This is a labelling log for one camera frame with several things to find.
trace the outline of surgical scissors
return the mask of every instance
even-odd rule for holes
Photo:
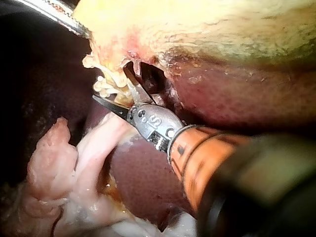
[[[131,108],[98,95],[93,95],[93,99],[134,126],[157,150],[166,153],[175,132],[184,126],[182,121],[169,109],[157,105],[129,68],[124,68],[124,72],[128,78],[127,86],[134,99]]]

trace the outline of orange instrument shaft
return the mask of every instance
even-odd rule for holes
[[[169,145],[168,161],[194,211],[214,171],[239,145],[249,140],[247,136],[205,126],[187,126],[175,134]]]

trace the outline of curved scissor blade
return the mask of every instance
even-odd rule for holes
[[[117,116],[121,117],[125,121],[127,121],[127,115],[129,112],[129,108],[124,105],[120,105],[112,100],[108,100],[106,98],[99,97],[97,95],[92,95],[92,98],[98,102],[100,105],[112,111]]]
[[[123,70],[127,77],[127,86],[132,94],[134,102],[156,104],[155,101],[152,99],[152,97],[147,93],[147,91],[138,82],[135,75],[130,71],[130,69],[125,67]]]

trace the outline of metal jaw hinge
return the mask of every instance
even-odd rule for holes
[[[165,153],[176,131],[183,127],[181,120],[169,109],[146,103],[135,104],[127,120],[158,151]]]

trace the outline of scissor blade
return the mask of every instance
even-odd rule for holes
[[[129,112],[129,108],[123,105],[120,105],[112,100],[108,100],[106,98],[101,98],[97,95],[92,95],[92,98],[98,102],[100,105],[112,111],[117,116],[121,117],[125,121],[127,121],[127,115]]]
[[[141,86],[134,74],[129,70],[129,68],[124,68],[124,72],[127,80],[127,86],[130,90],[135,103],[143,102],[148,104],[155,104],[155,101],[147,93],[147,91]]]
[[[14,0],[57,22],[77,36],[89,39],[90,31],[73,17],[73,6],[61,0]]]

